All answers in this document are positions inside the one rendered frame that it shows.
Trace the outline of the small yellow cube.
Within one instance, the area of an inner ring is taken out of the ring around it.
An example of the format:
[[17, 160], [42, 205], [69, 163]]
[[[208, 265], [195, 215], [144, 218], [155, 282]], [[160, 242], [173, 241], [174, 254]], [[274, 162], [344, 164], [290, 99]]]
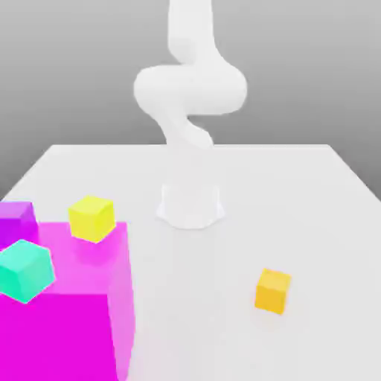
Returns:
[[115, 228], [114, 203], [85, 196], [68, 208], [68, 220], [72, 237], [99, 243]]

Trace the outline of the small orange cube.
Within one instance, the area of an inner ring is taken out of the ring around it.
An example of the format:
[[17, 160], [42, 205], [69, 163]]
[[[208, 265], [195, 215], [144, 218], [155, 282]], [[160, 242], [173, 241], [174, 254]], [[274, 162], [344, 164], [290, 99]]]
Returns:
[[264, 269], [256, 287], [254, 306], [282, 315], [292, 277], [283, 272]]

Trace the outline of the small purple cube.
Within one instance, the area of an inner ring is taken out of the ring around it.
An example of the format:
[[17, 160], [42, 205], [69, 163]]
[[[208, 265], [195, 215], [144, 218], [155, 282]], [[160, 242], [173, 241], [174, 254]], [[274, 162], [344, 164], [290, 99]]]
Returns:
[[0, 202], [0, 250], [18, 240], [33, 239], [37, 232], [32, 202]]

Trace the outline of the small teal cube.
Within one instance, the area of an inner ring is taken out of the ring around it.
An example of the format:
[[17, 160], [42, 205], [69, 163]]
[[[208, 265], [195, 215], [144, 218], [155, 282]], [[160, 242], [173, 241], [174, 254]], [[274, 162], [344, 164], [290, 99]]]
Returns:
[[0, 252], [0, 294], [27, 304], [55, 282], [48, 248], [18, 240]]

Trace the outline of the large magenta box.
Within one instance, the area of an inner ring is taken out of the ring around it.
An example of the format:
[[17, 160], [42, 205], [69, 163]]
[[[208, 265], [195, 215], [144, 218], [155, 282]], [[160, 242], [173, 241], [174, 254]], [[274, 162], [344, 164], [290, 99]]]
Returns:
[[41, 222], [56, 280], [27, 304], [0, 294], [0, 381], [127, 381], [135, 311], [127, 224], [100, 243]]

